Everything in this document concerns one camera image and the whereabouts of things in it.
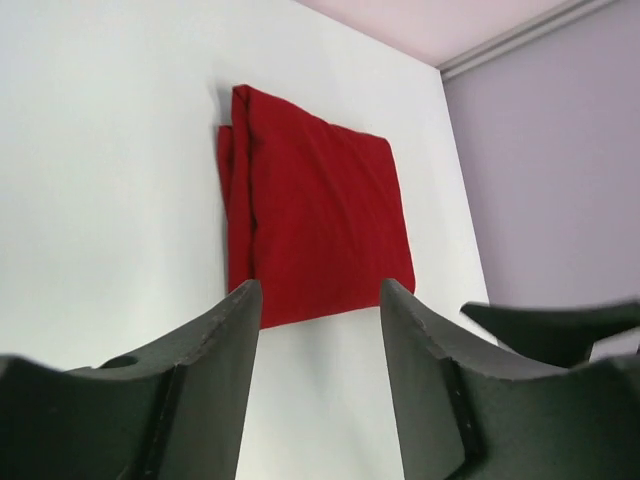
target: red cloth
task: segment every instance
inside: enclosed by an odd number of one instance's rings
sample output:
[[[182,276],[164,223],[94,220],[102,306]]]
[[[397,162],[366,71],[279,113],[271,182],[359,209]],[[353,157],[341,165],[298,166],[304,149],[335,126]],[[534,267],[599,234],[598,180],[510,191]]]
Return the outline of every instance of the red cloth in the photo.
[[[389,277],[415,290],[385,139],[246,85],[231,118],[218,135],[229,290],[260,280],[263,328],[378,305]]]

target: purple-gray wall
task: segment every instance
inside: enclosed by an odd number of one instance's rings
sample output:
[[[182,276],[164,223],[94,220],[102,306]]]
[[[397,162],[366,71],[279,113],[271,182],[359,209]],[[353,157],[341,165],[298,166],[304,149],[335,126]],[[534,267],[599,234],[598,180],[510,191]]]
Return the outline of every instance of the purple-gray wall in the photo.
[[[640,294],[640,1],[445,85],[489,298]]]

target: cloth fold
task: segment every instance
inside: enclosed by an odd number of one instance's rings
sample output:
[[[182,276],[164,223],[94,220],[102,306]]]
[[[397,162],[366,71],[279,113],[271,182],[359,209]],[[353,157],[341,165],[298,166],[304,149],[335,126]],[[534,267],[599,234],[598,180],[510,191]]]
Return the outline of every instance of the cloth fold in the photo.
[[[415,290],[389,143],[247,85],[218,132],[229,290],[256,278],[262,328],[379,304],[383,279]]]

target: pink surface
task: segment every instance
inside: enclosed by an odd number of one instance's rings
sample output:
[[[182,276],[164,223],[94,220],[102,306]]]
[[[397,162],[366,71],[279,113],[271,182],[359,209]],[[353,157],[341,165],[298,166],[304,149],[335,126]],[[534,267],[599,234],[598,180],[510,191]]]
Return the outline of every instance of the pink surface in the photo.
[[[298,0],[433,66],[563,0]]]

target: dark red towel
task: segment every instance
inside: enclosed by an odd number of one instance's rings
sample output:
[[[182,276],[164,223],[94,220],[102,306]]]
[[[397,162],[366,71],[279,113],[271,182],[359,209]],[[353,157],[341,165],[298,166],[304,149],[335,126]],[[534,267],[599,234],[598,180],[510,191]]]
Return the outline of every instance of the dark red towel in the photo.
[[[262,284],[262,327],[378,305],[381,281],[415,278],[389,143],[280,98],[233,89],[218,168],[229,290]]]

